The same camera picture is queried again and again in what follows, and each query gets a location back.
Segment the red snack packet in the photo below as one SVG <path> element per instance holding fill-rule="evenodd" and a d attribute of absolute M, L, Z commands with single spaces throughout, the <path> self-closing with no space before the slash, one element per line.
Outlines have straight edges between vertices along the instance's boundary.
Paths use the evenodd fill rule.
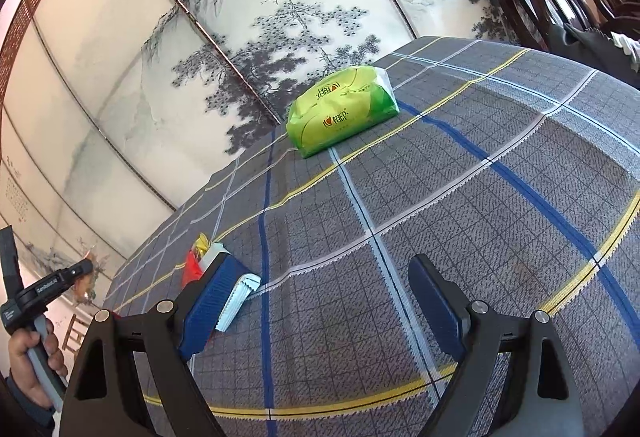
<path fill-rule="evenodd" d="M 184 289 L 189 283 L 198 281 L 204 275 L 201 266 L 201 255 L 197 249 L 190 249 L 186 254 L 186 261 L 182 269 L 181 287 Z"/>

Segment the light wooden chair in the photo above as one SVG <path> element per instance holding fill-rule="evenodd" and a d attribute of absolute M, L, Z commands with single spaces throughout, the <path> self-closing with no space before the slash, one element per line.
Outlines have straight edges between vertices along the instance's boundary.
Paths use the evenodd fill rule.
<path fill-rule="evenodd" d="M 82 343 L 88 332 L 90 323 L 84 318 L 78 317 L 76 313 L 70 318 L 64 339 L 61 345 L 62 350 L 69 351 L 76 357 L 81 349 Z"/>

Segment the yellow wrapped candy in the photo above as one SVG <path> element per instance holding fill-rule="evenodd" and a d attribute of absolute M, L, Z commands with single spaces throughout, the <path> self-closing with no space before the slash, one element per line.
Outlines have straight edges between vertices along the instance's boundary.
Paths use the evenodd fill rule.
<path fill-rule="evenodd" d="M 192 245 L 192 253 L 197 261 L 201 261 L 207 253 L 210 243 L 205 233 L 201 232 Z"/>

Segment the blue plaid tablecloth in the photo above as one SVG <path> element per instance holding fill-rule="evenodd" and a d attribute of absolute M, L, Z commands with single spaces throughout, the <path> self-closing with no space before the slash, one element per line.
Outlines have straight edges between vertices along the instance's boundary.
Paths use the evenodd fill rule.
<path fill-rule="evenodd" d="M 546 311 L 597 436 L 639 379 L 639 94 L 504 44 L 380 60 L 400 111 L 305 159 L 274 131 L 115 275 L 105 305 L 180 290 L 199 235 L 262 278 L 191 362 L 230 436 L 413 436 L 454 371 L 408 283 L 423 253 L 499 313 Z"/>

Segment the green tissue pack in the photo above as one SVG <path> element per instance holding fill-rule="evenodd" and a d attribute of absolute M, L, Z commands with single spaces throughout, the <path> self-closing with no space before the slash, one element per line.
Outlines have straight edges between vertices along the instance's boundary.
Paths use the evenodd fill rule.
<path fill-rule="evenodd" d="M 286 132 L 308 158 L 398 113 L 387 71 L 352 66 L 326 75 L 299 95 L 288 109 Z"/>

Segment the painted folding screen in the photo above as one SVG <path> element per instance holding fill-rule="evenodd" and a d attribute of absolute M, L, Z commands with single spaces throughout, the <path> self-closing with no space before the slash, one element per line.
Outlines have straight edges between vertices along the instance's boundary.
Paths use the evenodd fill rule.
<path fill-rule="evenodd" d="M 323 74 L 421 35 L 501 40 L 497 0 L 24 0 L 1 49 L 1 219 L 99 303 L 209 176 Z"/>

